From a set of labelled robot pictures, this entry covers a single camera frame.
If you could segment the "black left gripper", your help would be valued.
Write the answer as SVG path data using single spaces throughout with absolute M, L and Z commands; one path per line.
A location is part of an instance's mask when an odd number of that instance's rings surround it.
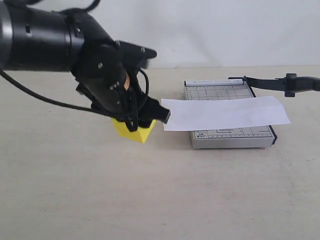
M 149 96 L 145 69 L 157 52 L 141 45 L 116 41 L 83 9 L 67 11 L 83 34 L 77 61 L 70 69 L 77 90 L 91 101 L 90 111 L 111 118 L 138 118 L 150 128 L 153 120 L 167 124 L 171 111 Z

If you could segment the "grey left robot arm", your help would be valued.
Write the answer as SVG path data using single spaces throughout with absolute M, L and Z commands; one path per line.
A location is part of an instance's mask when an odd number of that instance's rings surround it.
M 141 89 L 138 74 L 157 56 L 154 49 L 113 39 L 85 8 L 34 8 L 33 0 L 0 3 L 0 74 L 9 83 L 43 102 L 95 113 L 124 123 L 130 132 L 167 123 L 171 112 Z M 76 91 L 90 107 L 44 97 L 23 86 L 8 71 L 70 73 Z

